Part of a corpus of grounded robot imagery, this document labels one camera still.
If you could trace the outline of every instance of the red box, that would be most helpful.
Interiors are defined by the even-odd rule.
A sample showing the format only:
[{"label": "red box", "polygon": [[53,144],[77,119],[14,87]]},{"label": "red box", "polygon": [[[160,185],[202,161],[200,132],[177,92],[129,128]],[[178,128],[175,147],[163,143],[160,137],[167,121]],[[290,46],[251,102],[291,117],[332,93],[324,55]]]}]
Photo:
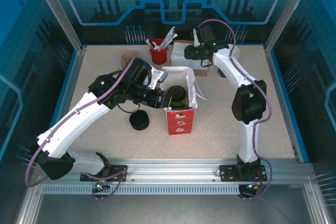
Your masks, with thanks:
[{"label": "red box", "polygon": [[191,133],[197,107],[194,72],[189,67],[163,67],[163,69],[167,71],[168,77],[161,84],[161,88],[167,91],[172,86],[182,86],[187,91],[190,105],[186,110],[169,110],[165,108],[168,133],[169,135]]}]

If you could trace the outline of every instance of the pen holder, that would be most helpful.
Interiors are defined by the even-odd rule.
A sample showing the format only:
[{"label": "pen holder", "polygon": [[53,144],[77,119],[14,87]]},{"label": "pen holder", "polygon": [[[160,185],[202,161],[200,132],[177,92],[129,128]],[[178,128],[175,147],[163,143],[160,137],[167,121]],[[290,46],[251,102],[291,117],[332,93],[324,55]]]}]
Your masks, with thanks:
[{"label": "pen holder", "polygon": [[[154,39],[152,41],[155,42],[159,46],[163,42],[163,39]],[[168,46],[161,51],[155,51],[153,49],[149,49],[149,53],[152,56],[152,62],[156,65],[165,64],[167,62],[167,51],[168,51]]]}]

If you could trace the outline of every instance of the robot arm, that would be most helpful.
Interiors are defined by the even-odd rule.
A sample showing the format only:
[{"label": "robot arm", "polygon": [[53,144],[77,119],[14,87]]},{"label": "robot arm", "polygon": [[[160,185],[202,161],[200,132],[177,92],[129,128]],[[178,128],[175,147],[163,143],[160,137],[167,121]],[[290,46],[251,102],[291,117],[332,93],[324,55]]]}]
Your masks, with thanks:
[{"label": "robot arm", "polygon": [[118,85],[105,94],[117,82],[115,74],[104,74],[89,86],[82,99],[58,123],[31,140],[30,151],[35,153],[47,140],[47,144],[36,158],[37,163],[50,179],[59,179],[69,172],[89,173],[105,177],[108,174],[107,159],[101,153],[88,154],[69,150],[73,141],[95,120],[126,100],[153,108],[169,106],[171,96],[156,88],[156,84],[167,77],[164,70],[156,70],[142,59],[135,58]]},{"label": "robot arm", "polygon": [[234,58],[230,57],[230,48],[222,40],[216,40],[210,25],[193,30],[194,45],[187,46],[184,51],[186,59],[209,60],[216,65],[237,89],[232,104],[232,112],[240,122],[240,148],[237,155],[237,171],[241,179],[248,174],[255,174],[260,169],[260,159],[253,150],[253,128],[255,127],[255,147],[257,148],[259,124],[266,110],[266,100],[251,84],[254,81],[266,93],[263,80],[257,81]]}]

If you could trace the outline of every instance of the black bottle cap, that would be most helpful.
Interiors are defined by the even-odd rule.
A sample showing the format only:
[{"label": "black bottle cap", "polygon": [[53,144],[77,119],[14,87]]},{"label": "black bottle cap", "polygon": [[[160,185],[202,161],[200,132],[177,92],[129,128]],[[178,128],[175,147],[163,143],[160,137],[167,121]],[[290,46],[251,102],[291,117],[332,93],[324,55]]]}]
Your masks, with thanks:
[{"label": "black bottle cap", "polygon": [[182,102],[187,95],[185,89],[181,86],[172,86],[168,90],[168,94],[172,96],[172,102]]},{"label": "black bottle cap", "polygon": [[148,127],[149,117],[145,111],[137,110],[131,114],[130,123],[133,129],[141,131]]}]

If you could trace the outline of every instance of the speckled white surface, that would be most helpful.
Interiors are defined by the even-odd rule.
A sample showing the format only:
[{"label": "speckled white surface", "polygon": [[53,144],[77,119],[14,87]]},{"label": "speckled white surface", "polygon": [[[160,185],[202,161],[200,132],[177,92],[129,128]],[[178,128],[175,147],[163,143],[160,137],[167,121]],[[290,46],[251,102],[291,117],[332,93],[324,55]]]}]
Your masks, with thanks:
[{"label": "speckled white surface", "polygon": [[[267,94],[273,107],[271,120],[260,126],[260,155],[277,158],[294,157],[262,46],[239,46],[239,48],[238,61],[257,80],[265,80]],[[80,100],[97,76],[122,69],[120,56],[126,51],[134,50],[146,61],[151,62],[147,46],[88,46],[71,107]],[[191,134],[169,136],[164,110],[146,106],[141,106],[141,109],[147,111],[150,125],[144,131],[135,131],[129,123],[130,115],[115,108],[95,121],[78,137],[71,148],[99,151],[106,157],[236,157],[239,149],[239,123],[231,111],[235,88],[227,79],[217,75],[216,67],[209,68],[207,77],[196,77],[196,80],[208,100],[198,99]],[[122,104],[122,107],[126,110],[137,108],[129,101]]]}]

